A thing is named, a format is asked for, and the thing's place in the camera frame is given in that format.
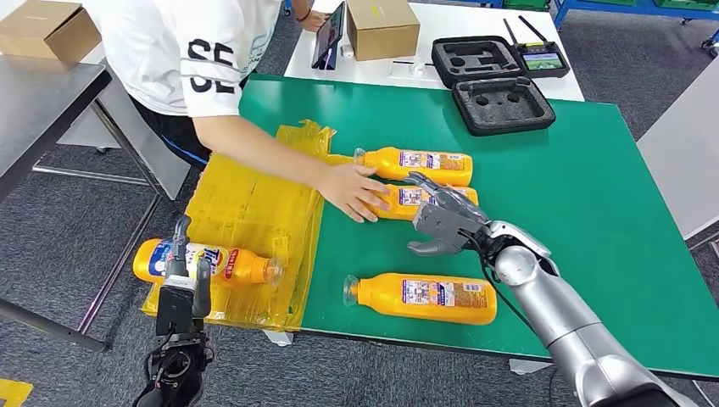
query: blue shelf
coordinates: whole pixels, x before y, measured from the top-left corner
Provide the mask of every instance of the blue shelf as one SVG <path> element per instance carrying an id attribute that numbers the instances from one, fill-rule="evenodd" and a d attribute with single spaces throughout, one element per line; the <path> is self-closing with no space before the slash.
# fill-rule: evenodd
<path id="1" fill-rule="evenodd" d="M 687 8 L 667 8 L 658 7 L 653 0 L 637 0 L 633 6 L 623 6 L 620 4 L 586 2 L 583 0 L 554 0 L 557 9 L 555 17 L 555 26 L 560 27 L 566 12 L 573 10 L 589 10 L 604 11 L 608 13 L 624 13 L 624 14 L 645 14 L 645 15 L 665 15 L 668 17 L 678 17 L 680 19 L 695 20 L 717 20 L 719 21 L 719 13 L 716 11 L 691 10 Z"/>

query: black shorts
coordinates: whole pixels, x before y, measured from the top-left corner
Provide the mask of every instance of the black shorts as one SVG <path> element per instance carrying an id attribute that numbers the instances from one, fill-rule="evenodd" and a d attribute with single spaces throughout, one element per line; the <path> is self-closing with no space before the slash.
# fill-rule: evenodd
<path id="1" fill-rule="evenodd" d="M 241 88 L 245 87 L 248 79 L 249 75 L 240 83 Z M 160 114 L 146 108 L 132 96 L 130 96 L 130 99 L 142 119 L 145 120 L 145 123 L 153 129 L 154 133 L 172 153 L 184 159 L 193 167 L 204 170 L 211 152 L 199 141 L 192 119 L 187 116 Z"/>

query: plastic bottle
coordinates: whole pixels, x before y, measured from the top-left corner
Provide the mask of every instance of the plastic bottle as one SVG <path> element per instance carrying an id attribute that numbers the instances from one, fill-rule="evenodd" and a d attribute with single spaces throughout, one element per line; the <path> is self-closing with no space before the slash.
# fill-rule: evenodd
<path id="1" fill-rule="evenodd" d="M 434 204 L 434 197 L 431 197 L 424 189 L 415 186 L 387 185 L 388 195 L 378 195 L 383 201 L 389 204 L 389 210 L 369 206 L 369 209 L 380 218 L 412 220 L 420 208 L 422 202 L 429 201 Z M 475 205 L 479 204 L 477 191 L 469 187 L 453 187 L 468 197 Z"/>
<path id="2" fill-rule="evenodd" d="M 171 240 L 150 239 L 137 250 L 132 261 L 135 276 L 145 282 L 162 282 Z M 188 243 L 185 254 L 187 271 L 196 278 L 198 261 L 209 260 L 211 283 L 229 287 L 241 287 L 255 283 L 274 283 L 280 280 L 284 268 L 276 259 L 265 259 L 241 248 L 219 248 L 204 244 Z"/>
<path id="3" fill-rule="evenodd" d="M 497 315 L 497 293 L 484 280 L 385 273 L 344 281 L 344 304 L 366 305 L 384 315 L 487 325 Z"/>
<path id="4" fill-rule="evenodd" d="M 471 157 L 462 153 L 400 150 L 394 147 L 366 152 L 357 148 L 354 158 L 328 154 L 326 161 L 334 165 L 355 162 L 376 167 L 378 176 L 396 181 L 402 181 L 410 171 L 417 171 L 439 184 L 458 187 L 470 185 L 472 174 Z"/>

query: white t-shirt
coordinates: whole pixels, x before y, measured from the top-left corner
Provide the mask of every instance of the white t-shirt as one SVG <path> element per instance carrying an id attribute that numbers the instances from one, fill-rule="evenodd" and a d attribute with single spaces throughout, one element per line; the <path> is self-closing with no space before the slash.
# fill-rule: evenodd
<path id="1" fill-rule="evenodd" d="M 281 0 L 86 0 L 108 62 L 160 114 L 237 115 L 240 82 L 272 38 Z"/>

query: cardboard box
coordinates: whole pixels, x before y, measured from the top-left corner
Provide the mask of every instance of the cardboard box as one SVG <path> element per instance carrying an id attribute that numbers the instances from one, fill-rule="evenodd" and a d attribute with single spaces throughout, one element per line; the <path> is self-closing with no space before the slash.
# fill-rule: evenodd
<path id="1" fill-rule="evenodd" d="M 358 61 L 409 57 L 420 21 L 407 0 L 347 0 L 347 34 Z"/>
<path id="2" fill-rule="evenodd" d="M 99 43 L 79 3 L 29 0 L 0 21 L 0 52 L 7 55 L 80 62 Z"/>

